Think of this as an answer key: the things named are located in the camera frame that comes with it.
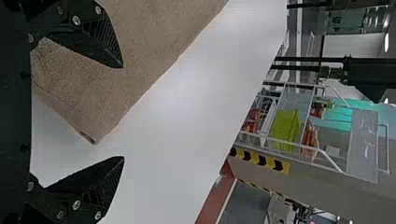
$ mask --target black metal bar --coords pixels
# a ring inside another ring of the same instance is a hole
[[[318,62],[318,63],[342,63],[345,58],[322,58],[322,57],[275,57],[279,62]]]
[[[290,4],[288,9],[301,8],[301,7],[329,7],[332,5],[332,1],[318,2],[318,3],[301,3],[301,4]]]
[[[320,58],[320,57],[275,57],[278,62],[318,62],[318,63],[344,63],[351,60],[352,63],[396,63],[394,58]]]
[[[271,69],[278,70],[290,70],[290,71],[308,71],[308,72],[318,72],[320,67],[318,66],[297,66],[297,65],[272,65]]]

